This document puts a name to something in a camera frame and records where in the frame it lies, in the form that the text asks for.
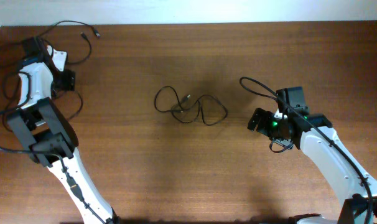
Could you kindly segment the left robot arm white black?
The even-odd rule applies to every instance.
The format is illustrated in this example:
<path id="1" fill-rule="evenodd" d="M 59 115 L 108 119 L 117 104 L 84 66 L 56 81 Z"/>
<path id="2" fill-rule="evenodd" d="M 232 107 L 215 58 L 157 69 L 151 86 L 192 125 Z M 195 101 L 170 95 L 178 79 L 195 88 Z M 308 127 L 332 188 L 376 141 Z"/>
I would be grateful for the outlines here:
<path id="1" fill-rule="evenodd" d="M 75 72 L 65 68 L 67 53 L 40 37 L 23 40 L 22 47 L 21 97 L 7 124 L 29 157 L 60 181 L 84 223 L 118 223 L 85 170 L 74 129 L 54 103 L 59 90 L 75 89 Z"/>

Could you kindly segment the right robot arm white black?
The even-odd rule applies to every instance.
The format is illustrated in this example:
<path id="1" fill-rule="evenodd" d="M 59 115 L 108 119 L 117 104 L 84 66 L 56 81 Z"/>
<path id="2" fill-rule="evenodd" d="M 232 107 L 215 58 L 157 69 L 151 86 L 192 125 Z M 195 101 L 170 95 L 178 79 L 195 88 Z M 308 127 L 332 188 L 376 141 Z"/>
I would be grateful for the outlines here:
<path id="1" fill-rule="evenodd" d="M 343 145 L 323 114 L 310 114 L 302 87 L 276 92 L 275 113 L 257 108 L 248 129 L 267 136 L 284 151 L 302 151 L 319 169 L 342 208 L 337 223 L 371 223 L 377 218 L 377 180 Z"/>

